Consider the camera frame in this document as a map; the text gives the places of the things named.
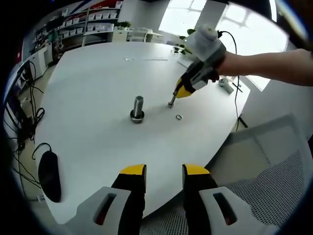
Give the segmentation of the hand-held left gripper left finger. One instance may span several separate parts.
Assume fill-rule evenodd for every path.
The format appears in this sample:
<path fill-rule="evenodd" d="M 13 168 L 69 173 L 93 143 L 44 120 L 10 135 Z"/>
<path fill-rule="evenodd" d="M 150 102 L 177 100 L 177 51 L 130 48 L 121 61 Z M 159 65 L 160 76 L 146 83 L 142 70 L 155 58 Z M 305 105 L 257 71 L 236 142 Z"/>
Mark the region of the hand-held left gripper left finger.
<path fill-rule="evenodd" d="M 74 235 L 138 235 L 145 209 L 146 165 L 121 170 L 111 187 L 102 187 L 78 208 Z"/>

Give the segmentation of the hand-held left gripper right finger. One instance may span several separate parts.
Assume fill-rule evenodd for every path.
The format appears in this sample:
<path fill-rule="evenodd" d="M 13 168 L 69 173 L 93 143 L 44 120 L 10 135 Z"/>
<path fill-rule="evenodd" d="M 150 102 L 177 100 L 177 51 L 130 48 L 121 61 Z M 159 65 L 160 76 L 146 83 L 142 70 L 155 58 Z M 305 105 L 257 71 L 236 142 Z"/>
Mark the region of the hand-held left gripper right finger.
<path fill-rule="evenodd" d="M 274 235 L 279 230 L 257 220 L 247 202 L 219 187 L 200 165 L 182 165 L 182 188 L 190 235 Z"/>

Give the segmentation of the person's right hand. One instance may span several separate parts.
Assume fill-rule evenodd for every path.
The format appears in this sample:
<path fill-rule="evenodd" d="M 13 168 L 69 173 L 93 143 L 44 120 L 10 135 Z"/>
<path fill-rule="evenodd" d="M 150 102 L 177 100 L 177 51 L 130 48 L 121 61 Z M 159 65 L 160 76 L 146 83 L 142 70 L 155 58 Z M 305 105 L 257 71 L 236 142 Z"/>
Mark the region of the person's right hand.
<path fill-rule="evenodd" d="M 214 70 L 219 76 L 237 76 L 235 66 L 236 54 L 225 52 L 224 56 L 214 63 Z"/>

